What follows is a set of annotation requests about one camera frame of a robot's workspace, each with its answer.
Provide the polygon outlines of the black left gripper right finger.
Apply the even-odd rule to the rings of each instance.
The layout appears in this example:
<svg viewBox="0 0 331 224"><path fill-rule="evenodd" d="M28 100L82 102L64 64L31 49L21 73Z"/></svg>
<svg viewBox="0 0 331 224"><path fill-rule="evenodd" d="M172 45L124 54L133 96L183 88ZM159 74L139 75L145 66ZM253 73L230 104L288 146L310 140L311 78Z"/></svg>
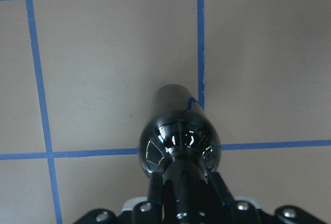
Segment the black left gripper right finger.
<svg viewBox="0 0 331 224"><path fill-rule="evenodd" d="M235 200L218 172L210 172L207 184L216 197L213 218L219 223L259 223L259 214L248 200Z"/></svg>

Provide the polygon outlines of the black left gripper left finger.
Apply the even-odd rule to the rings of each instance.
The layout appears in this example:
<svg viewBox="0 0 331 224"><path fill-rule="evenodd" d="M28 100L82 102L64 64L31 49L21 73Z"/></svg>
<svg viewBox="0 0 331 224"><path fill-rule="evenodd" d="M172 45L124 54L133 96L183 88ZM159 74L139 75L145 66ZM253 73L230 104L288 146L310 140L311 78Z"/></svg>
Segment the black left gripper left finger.
<svg viewBox="0 0 331 224"><path fill-rule="evenodd" d="M153 172L150 177L147 199L136 204L132 210L132 223L162 223L162 188L161 172Z"/></svg>

